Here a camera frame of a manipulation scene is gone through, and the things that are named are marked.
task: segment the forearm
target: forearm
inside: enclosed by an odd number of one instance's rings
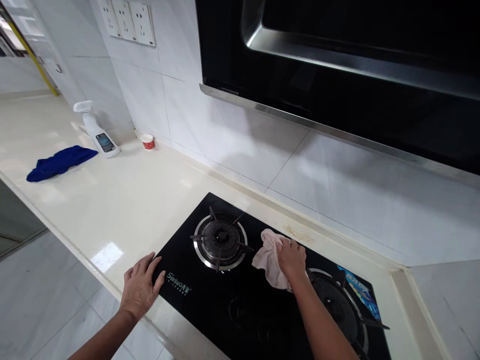
[[[69,360],[110,360],[137,324],[128,311],[119,310],[106,325],[78,349]]]
[[[315,360],[358,360],[344,334],[302,274],[290,281]]]

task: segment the right hand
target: right hand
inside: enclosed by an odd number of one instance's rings
[[[281,271],[291,284],[301,277],[305,277],[305,260],[307,254],[305,248],[297,244],[295,240],[289,241],[281,238],[282,245],[276,244],[278,263]]]

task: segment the brand logo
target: brand logo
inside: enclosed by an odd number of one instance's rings
[[[191,288],[186,286],[183,282],[179,281],[171,272],[168,273],[166,278],[167,282],[170,283],[175,289],[177,289],[183,296],[186,296],[190,291],[192,291]]]

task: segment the electrical outlet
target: electrical outlet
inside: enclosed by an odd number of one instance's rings
[[[108,35],[121,38],[122,34],[120,33],[117,18],[115,17],[112,2],[110,0],[98,0],[98,5],[100,5],[101,17],[105,23]]]
[[[131,18],[135,28],[136,41],[141,44],[155,46],[149,6],[140,2],[130,2]]]
[[[121,37],[126,40],[137,41],[129,3],[121,0],[113,0],[112,4],[113,10],[115,10],[115,17],[118,21],[118,27],[120,28]]]

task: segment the small paper cup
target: small paper cup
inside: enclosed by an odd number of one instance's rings
[[[152,150],[155,147],[154,137],[150,134],[143,134],[140,136],[140,141],[147,150]]]

